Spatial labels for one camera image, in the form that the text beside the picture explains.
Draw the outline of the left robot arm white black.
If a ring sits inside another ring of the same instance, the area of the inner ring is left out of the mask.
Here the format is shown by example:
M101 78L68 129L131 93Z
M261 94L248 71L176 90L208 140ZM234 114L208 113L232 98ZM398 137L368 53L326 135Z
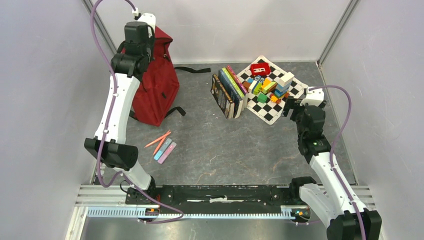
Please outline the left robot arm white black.
M145 204L157 198L154 179L138 162L139 150L126 143L127 123L132 102L152 59L155 33L152 26L142 21L131 21L124 26L125 40L111 60L110 86L103 116L94 137L86 138L85 149L96 159L99 183L108 188L101 174L101 164L114 169Z

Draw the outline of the black book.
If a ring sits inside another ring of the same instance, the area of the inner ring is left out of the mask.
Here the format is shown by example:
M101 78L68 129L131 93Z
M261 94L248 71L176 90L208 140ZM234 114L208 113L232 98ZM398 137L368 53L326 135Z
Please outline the black book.
M217 105L221 109L226 119L232 119L235 113L235 103L226 91L224 85L214 73L212 75L211 94L213 95Z

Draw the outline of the red backpack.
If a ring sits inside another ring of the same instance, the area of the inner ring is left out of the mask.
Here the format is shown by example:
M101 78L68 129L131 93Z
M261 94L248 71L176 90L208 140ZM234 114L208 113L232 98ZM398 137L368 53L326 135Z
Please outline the red backpack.
M172 42L171 36L159 27L155 28L154 59L142 76L129 112L131 118L141 123L159 127L163 120L175 110L182 116L186 114L179 106L171 108L180 88L177 70L192 74L211 72L210 68L175 67L169 55L169 46Z

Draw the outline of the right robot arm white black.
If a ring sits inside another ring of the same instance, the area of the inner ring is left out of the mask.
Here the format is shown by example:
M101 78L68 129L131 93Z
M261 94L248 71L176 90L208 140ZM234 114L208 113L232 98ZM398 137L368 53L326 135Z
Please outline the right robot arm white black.
M382 218L360 200L339 168L323 134L324 106L324 102L312 105L293 97L285 102L283 115L292 112L290 119L296 123L299 152L325 188L322 191L311 177L294 178L289 199L295 204L305 202L315 212L329 240L378 240Z

